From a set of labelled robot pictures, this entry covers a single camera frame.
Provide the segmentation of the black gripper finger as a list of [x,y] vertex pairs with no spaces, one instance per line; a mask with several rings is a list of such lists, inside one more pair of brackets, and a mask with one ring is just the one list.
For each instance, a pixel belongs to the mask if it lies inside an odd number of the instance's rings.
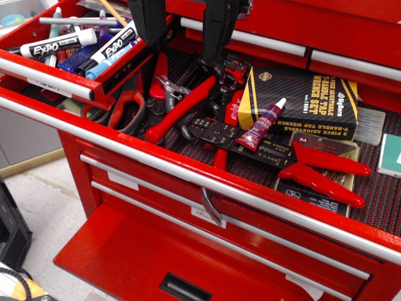
[[240,8],[240,1],[206,1],[201,62],[211,67],[218,75],[224,74],[221,51],[231,40]]
[[167,30],[165,0],[128,0],[137,33],[152,46]]

